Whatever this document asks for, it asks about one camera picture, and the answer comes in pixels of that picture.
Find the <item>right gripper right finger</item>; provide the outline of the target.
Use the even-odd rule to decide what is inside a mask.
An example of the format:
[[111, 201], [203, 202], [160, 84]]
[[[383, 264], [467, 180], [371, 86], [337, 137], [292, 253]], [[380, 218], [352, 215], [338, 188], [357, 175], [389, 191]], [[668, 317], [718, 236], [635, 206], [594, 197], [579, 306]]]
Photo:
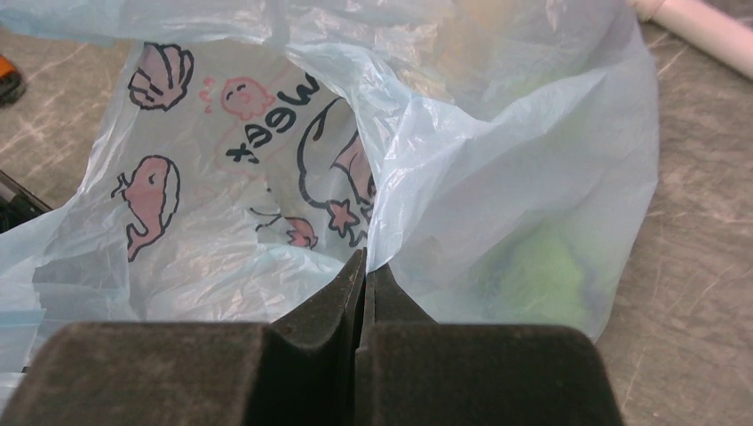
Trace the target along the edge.
[[606, 369], [582, 332], [440, 324], [382, 267], [365, 280], [354, 355], [357, 425], [620, 425]]

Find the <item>blue printed plastic bag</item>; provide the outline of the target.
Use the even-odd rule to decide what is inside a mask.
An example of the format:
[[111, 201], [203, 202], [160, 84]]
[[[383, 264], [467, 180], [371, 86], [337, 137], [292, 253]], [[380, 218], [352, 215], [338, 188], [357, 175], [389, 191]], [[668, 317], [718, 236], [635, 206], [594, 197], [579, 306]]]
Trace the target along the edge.
[[1, 407], [84, 321], [277, 320], [357, 250], [434, 319], [549, 224], [597, 339], [657, 185], [654, 62], [624, 1], [4, 1], [131, 53], [76, 193], [1, 238]]

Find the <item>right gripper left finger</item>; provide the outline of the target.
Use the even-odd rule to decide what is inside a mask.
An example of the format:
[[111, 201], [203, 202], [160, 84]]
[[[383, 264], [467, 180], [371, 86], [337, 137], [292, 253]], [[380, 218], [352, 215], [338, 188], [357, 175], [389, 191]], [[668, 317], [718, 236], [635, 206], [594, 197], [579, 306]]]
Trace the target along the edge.
[[349, 425], [364, 250], [271, 323], [88, 322], [57, 332], [4, 425]]

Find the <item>green fake fruit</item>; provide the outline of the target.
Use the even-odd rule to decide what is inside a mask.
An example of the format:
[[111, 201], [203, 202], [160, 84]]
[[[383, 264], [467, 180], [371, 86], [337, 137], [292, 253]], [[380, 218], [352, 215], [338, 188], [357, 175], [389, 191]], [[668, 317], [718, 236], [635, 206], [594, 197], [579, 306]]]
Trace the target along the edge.
[[605, 308], [595, 272], [549, 224], [494, 247], [474, 265], [471, 276], [482, 317], [489, 322], [586, 328]]

